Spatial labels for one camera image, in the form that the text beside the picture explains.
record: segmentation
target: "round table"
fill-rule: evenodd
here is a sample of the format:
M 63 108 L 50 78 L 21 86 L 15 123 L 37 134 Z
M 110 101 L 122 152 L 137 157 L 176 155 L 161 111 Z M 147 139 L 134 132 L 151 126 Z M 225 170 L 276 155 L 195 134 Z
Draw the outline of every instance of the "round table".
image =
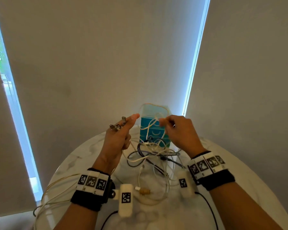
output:
M 138 126 L 130 130 L 132 137 L 139 137 Z M 50 183 L 72 174 L 80 174 L 91 167 L 101 151 L 104 142 L 105 132 L 94 136 L 76 148 L 59 166 L 51 178 Z M 278 201 L 275 194 L 269 187 L 242 161 L 233 156 L 231 153 L 216 145 L 215 143 L 201 138 L 203 146 L 210 151 L 218 151 L 219 155 L 225 160 L 230 172 L 235 176 L 236 182 L 284 229 L 288 230 L 288 214 Z M 132 152 L 129 147 L 125 153 Z M 182 151 L 181 159 L 187 164 L 190 159 Z M 126 159 L 122 156 L 118 167 L 111 176 L 117 189 L 121 182 L 137 185 L 139 168 L 127 166 Z M 45 195 L 47 201 L 57 194 L 61 193 L 73 183 L 77 182 L 79 176 L 67 178 L 54 185 Z M 75 190 L 74 185 L 64 194 L 54 201 L 69 200 Z M 164 187 L 159 184 L 155 177 L 152 166 L 147 164 L 141 174 L 141 186 L 149 187 L 155 195 L 164 192 Z M 219 213 L 212 201 L 212 198 L 201 185 L 198 186 L 199 192 L 202 193 L 210 203 L 219 229 L 224 229 Z M 70 202 L 57 204 L 47 211 L 42 212 L 39 216 L 36 227 L 37 230 L 53 229 L 61 219 Z M 101 228 L 106 217 L 113 211 L 118 210 L 118 201 L 108 200 L 104 204 L 97 218 L 96 230 Z M 171 187 L 168 197 L 154 206 L 143 205 L 134 199 L 133 215 L 130 218 L 121 218 L 118 214 L 111 216 L 104 227 L 104 230 L 111 229 L 137 229 L 137 230 L 158 230 L 158 229 L 211 229 L 215 230 L 215 223 L 207 203 L 202 197 L 196 196 L 192 199 L 183 199 L 179 192 L 179 186 Z

